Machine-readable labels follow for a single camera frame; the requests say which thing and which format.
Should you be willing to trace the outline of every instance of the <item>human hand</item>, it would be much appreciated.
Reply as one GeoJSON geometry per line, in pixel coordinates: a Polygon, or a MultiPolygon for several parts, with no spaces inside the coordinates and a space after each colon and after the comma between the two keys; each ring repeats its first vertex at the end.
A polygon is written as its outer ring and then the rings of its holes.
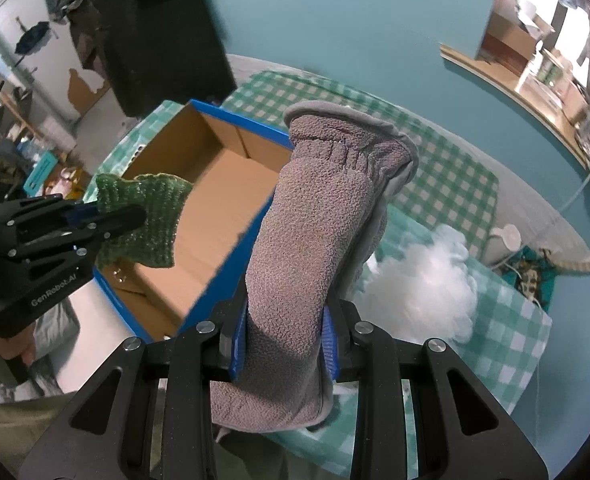
{"type": "Polygon", "coordinates": [[[32,323],[16,336],[10,339],[0,337],[0,356],[5,359],[21,356],[25,365],[30,365],[35,360],[35,338],[33,331],[35,324],[32,323]]]}

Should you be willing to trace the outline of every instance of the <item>black fabric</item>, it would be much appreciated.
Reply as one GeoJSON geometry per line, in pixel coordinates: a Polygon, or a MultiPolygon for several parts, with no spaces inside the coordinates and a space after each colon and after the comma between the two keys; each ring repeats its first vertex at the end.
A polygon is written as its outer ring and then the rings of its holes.
{"type": "Polygon", "coordinates": [[[165,99],[221,102],[235,82],[204,0],[56,0],[84,68],[108,79],[126,115],[165,99]]]}

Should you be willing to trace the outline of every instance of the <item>blue gripper pad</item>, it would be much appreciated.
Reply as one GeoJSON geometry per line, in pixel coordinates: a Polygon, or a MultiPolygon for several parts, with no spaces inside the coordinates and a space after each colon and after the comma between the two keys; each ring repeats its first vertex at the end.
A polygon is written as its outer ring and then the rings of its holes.
{"type": "Polygon", "coordinates": [[[244,358],[246,356],[246,313],[248,312],[248,299],[242,308],[242,313],[237,319],[237,326],[233,334],[232,355],[230,356],[229,373],[231,379],[237,380],[239,374],[244,368],[244,358]]]}
{"type": "Polygon", "coordinates": [[[333,330],[333,320],[328,307],[325,305],[322,313],[322,352],[326,371],[332,380],[339,375],[339,364],[337,362],[337,337],[333,330]]]}

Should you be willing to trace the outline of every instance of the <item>open box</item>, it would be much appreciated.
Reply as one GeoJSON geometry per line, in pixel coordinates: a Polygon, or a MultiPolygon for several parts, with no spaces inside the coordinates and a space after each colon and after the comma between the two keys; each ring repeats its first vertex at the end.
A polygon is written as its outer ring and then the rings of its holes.
{"type": "Polygon", "coordinates": [[[290,155],[284,132],[195,101],[156,134],[123,177],[170,173],[193,190],[177,227],[174,267],[118,262],[103,269],[100,281],[126,322],[159,340],[232,297],[290,155]]]}

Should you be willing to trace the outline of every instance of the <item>white fluff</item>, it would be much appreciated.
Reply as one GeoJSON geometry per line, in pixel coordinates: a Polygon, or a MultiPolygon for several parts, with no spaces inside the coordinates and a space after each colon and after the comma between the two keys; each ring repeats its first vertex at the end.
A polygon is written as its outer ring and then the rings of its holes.
{"type": "Polygon", "coordinates": [[[464,264],[469,256],[465,241],[460,232],[442,225],[432,245],[408,245],[402,261],[385,258],[374,266],[371,258],[364,292],[353,297],[361,318],[396,339],[418,344],[432,337],[469,341],[477,284],[464,264]]]}

